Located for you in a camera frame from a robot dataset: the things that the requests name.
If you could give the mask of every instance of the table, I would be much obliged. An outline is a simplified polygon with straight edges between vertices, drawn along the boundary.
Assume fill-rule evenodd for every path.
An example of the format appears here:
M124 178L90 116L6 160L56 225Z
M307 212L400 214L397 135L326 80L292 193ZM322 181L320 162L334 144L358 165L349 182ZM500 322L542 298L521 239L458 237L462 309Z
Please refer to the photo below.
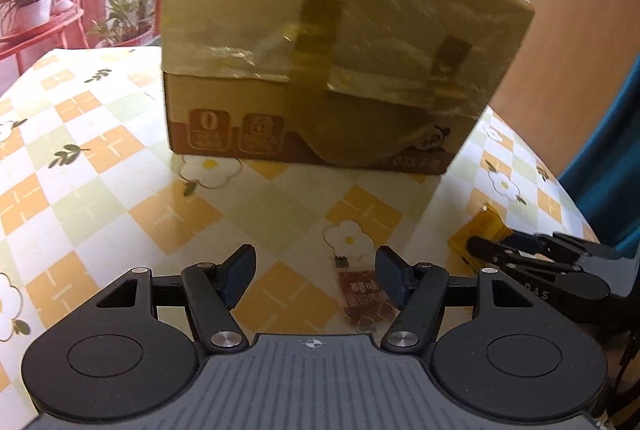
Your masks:
M159 47L53 50L0 97L0 428L35 414L26 347L132 267L176 274L257 251L234 311L247 336L385 331L375 248L452 274L447 238L485 203L523 231L594 240L571 198L490 108L442 177L174 155ZM184 314L160 313L178 327ZM443 330L469 317L460 308Z

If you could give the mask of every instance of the flower pattern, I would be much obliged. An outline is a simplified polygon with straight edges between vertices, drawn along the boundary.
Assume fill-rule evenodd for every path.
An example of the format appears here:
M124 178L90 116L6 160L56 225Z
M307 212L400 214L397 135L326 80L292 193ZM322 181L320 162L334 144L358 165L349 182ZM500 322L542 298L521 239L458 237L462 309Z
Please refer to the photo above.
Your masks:
M0 124L0 143L9 139L14 128L17 128L25 121L27 120L22 119L21 121L7 121L6 123Z
M489 178L494 185L494 190L498 194L507 197L510 201L518 201L522 204L527 202L520 196L520 188L507 175L499 172L490 161L484 160L488 169Z
M191 195L196 185L209 190L222 188L242 171L238 159L185 155L182 156L182 162L180 177L189 183L184 191L185 196Z
M497 143L501 143L502 142L502 136L500 134L498 134L498 132L496 130L494 130L493 128L484 127L484 131L486 132L486 134L489 137L489 139L491 139L492 141L495 141Z
M18 315L22 311L22 295L20 290L11 285L9 277L4 273L0 273L0 342L7 342L18 329L20 323L26 325L23 321L18 320Z
M363 233L354 220L343 220L340 224L327 228L324 241L334 250L336 258L353 259L356 262L364 256L373 255L376 249L372 238Z

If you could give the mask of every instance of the curtain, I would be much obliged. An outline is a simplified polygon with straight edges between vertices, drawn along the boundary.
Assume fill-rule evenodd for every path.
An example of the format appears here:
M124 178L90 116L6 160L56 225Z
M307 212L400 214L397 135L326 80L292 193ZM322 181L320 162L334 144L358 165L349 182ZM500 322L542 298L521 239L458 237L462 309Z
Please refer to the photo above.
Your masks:
M600 242L633 258L640 243L640 55L559 181Z

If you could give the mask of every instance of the clear plastic wrap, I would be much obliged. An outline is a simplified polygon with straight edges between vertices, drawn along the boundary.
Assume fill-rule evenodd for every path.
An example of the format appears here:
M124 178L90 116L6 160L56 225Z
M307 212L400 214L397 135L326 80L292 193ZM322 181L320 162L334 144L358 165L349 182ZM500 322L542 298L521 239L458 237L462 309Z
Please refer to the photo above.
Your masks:
M523 0L162 0L162 63L174 100L196 101L184 77L209 79L213 101L229 79L239 96L282 86L281 110L245 113L283 116L324 161L371 165L455 118L463 140L532 15ZM169 121L188 108L169 103Z

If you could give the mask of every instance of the orange icon on box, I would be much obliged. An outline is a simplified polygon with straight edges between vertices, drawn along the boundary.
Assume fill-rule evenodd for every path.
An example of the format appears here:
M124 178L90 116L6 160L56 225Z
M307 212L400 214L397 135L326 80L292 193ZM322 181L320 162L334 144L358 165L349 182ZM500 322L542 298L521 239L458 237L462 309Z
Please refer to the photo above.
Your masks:
M242 120L239 148L247 154L276 155L282 150L284 119L277 115L247 114Z
M197 150L226 151L231 146L229 123L224 110L191 110L187 142Z

